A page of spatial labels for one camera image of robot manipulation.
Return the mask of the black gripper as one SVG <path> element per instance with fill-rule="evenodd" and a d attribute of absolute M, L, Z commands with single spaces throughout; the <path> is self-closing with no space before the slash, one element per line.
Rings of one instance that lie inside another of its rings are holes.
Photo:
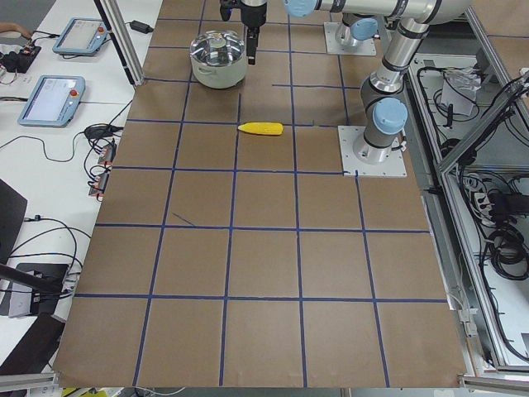
<path fill-rule="evenodd" d="M 255 64 L 257 29 L 266 23 L 266 0 L 241 0 L 241 21 L 246 28 L 246 56 L 249 65 Z"/>

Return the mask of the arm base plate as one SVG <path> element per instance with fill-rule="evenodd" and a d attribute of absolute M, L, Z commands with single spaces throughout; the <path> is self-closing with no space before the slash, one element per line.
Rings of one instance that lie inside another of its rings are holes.
<path fill-rule="evenodd" d="M 343 22 L 325 22 L 326 52 L 332 55 L 375 56 L 374 36 L 378 23 L 364 18 L 347 26 Z"/>
<path fill-rule="evenodd" d="M 402 150 L 397 138 L 391 146 L 373 148 L 365 141 L 363 126 L 339 126 L 342 172 L 351 177 L 407 177 Z"/>

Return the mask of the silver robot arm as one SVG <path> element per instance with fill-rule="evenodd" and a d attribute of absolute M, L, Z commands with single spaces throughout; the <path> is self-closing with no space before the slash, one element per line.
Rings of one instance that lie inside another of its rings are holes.
<path fill-rule="evenodd" d="M 372 39 L 378 30 L 379 24 L 374 15 L 343 13 L 335 32 L 335 40 L 344 47 L 356 47 Z"/>
<path fill-rule="evenodd" d="M 469 1 L 285 1 L 291 17 L 304 18 L 315 11 L 397 19 L 398 26 L 384 52 L 381 65 L 363 83 L 361 97 L 368 125 L 355 139 L 353 152 L 365 164 L 387 160 L 393 140 L 406 125 L 408 110 L 395 97 L 403 76 L 431 25 L 450 22 L 469 8 Z"/>

